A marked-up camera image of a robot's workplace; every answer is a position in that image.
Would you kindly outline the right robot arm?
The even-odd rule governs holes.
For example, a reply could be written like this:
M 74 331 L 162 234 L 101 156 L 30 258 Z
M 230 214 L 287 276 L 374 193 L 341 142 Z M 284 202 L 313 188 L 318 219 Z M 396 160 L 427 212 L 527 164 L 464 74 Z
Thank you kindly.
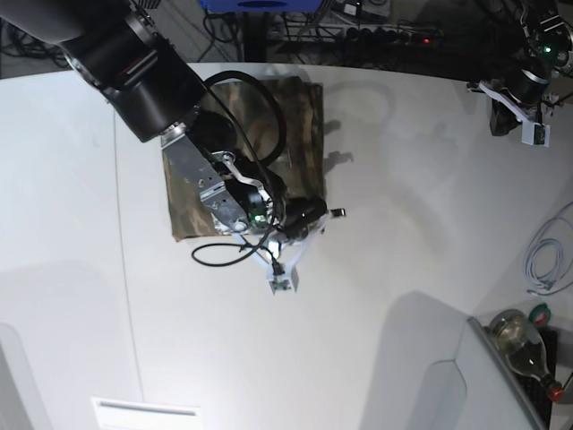
M 327 218 L 322 89 L 230 70 L 202 79 L 139 1 L 4 1 L 1 18 L 59 48 L 142 142 L 159 138 L 176 240 L 257 259 L 272 292 Z

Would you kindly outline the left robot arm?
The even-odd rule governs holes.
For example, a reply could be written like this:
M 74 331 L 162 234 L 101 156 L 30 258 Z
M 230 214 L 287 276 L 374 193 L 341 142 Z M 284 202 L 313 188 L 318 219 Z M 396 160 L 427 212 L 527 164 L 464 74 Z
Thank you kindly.
M 467 88 L 491 101 L 490 133 L 501 137 L 519 128 L 521 142 L 550 145 L 547 119 L 572 94 L 550 91 L 552 80 L 572 77 L 572 25 L 557 1 L 479 1 L 493 25 L 494 53 L 484 75 Z

